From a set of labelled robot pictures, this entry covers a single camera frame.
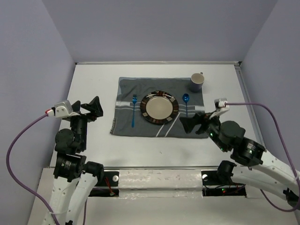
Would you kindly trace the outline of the grey striped cloth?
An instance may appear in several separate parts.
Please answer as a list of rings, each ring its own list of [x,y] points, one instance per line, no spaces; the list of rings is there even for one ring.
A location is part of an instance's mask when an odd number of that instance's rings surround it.
[[[180,122],[205,110],[203,92],[189,86],[189,78],[120,77],[110,134],[206,139],[195,131],[186,134]]]

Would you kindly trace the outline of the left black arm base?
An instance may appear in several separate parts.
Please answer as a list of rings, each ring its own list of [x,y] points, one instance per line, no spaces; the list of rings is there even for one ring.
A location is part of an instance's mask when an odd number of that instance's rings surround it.
[[[118,197],[119,171],[104,171],[104,177],[91,190],[89,197]]]

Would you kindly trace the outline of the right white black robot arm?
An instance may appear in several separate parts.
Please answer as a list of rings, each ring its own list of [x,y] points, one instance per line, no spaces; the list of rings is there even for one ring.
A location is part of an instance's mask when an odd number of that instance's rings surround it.
[[[299,172],[276,159],[264,146],[244,136],[245,129],[232,120],[220,122],[211,113],[180,117],[185,133],[199,126],[196,134],[207,134],[222,152],[230,152],[216,171],[222,184],[242,183],[269,192],[287,201],[291,211],[300,209]]]

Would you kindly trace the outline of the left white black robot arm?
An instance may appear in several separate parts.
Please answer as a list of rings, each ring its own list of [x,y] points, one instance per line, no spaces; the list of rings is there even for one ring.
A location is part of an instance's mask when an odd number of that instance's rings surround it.
[[[68,100],[56,103],[47,110],[47,116],[54,116],[70,123],[55,136],[57,152],[52,194],[44,225],[73,225],[79,218],[91,190],[104,179],[102,164],[87,162],[80,153],[86,150],[87,125],[103,116],[99,97],[88,104]]]

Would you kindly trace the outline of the blue metal fork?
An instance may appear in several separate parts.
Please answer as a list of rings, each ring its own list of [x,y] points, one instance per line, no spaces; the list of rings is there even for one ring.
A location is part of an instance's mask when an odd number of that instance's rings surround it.
[[[133,95],[132,103],[133,103],[133,114],[132,114],[131,127],[133,128],[135,126],[135,104],[137,103],[137,95],[136,94]]]

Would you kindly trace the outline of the purple white cup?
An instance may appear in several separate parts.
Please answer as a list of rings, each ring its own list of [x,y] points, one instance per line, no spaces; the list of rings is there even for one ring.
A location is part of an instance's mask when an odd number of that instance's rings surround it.
[[[194,73],[190,77],[189,89],[191,92],[200,92],[204,84],[205,78],[203,72]]]

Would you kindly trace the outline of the blue metal spoon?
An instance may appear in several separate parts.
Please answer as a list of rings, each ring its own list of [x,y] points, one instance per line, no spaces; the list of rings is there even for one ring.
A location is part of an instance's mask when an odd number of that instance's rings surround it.
[[[188,102],[189,102],[189,99],[190,99],[190,97],[187,93],[183,94],[182,100],[184,101],[185,106],[186,106],[186,117],[188,116]]]

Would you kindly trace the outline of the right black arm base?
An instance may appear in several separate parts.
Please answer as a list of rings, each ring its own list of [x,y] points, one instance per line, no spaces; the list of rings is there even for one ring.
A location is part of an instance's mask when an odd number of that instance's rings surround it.
[[[245,184],[232,181],[233,170],[237,165],[223,160],[217,170],[202,172],[203,197],[247,196]]]

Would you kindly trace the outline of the dark rimmed dinner plate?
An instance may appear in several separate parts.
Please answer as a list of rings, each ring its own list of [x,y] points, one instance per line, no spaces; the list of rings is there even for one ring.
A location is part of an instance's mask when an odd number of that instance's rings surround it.
[[[162,90],[148,93],[140,102],[142,117],[155,125],[167,124],[178,116],[179,104],[177,99]]]

